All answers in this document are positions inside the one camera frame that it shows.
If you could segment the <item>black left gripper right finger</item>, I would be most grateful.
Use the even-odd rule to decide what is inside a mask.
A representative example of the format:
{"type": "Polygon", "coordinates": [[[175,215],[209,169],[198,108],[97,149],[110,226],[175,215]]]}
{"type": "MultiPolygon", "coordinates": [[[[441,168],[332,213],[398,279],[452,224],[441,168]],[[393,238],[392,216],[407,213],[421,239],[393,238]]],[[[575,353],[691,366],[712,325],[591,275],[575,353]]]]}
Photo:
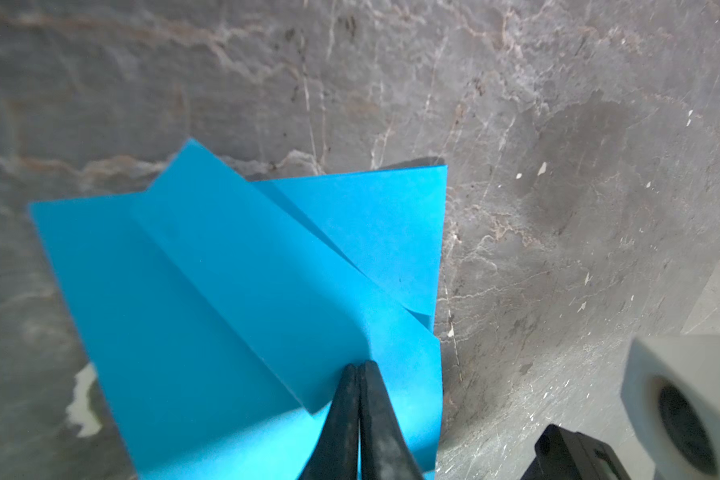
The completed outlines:
{"type": "Polygon", "coordinates": [[[359,367],[360,457],[363,480],[422,480],[398,424],[376,362],[359,367]]]}

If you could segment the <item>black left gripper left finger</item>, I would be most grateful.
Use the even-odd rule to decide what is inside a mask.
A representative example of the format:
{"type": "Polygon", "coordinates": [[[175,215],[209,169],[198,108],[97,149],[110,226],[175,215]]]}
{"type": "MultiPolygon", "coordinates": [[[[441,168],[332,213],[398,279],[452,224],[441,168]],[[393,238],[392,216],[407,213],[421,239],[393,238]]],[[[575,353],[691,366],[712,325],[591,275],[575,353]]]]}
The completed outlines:
{"type": "Polygon", "coordinates": [[[356,480],[359,459],[358,368],[344,368],[318,442],[299,480],[356,480]]]}

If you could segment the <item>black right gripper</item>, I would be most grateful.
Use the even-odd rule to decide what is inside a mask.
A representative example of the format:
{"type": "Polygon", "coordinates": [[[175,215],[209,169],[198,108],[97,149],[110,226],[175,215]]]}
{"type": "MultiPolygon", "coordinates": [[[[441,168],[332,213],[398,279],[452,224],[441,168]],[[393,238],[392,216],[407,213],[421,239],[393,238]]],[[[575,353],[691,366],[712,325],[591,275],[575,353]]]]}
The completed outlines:
{"type": "Polygon", "coordinates": [[[630,480],[615,451],[581,432],[549,424],[521,480],[630,480]]]}

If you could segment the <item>blue square paper sheet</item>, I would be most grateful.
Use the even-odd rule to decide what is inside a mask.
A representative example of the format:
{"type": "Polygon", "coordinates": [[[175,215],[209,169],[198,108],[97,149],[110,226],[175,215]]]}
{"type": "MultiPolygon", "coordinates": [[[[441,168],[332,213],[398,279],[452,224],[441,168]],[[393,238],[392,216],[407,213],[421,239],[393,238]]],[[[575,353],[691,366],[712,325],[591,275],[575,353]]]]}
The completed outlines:
{"type": "Polygon", "coordinates": [[[138,476],[295,479],[372,360],[432,478],[447,174],[250,182],[190,141],[145,191],[32,204],[138,476]]]}

